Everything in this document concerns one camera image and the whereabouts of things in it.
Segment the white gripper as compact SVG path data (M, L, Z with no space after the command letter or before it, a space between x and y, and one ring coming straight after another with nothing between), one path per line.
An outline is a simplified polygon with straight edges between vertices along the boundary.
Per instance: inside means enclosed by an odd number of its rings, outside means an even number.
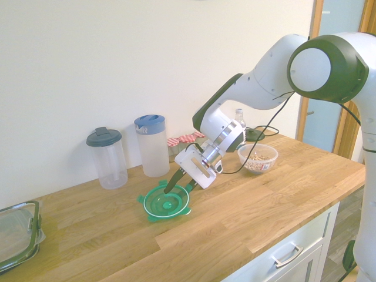
M181 167L172 176L164 188L164 193L168 194L184 176L186 172L192 180L185 186L186 191L192 191L196 183L203 189L208 188L216 179L216 172L206 160L204 153L201 153L195 145L191 145L182 150L176 157L175 162Z

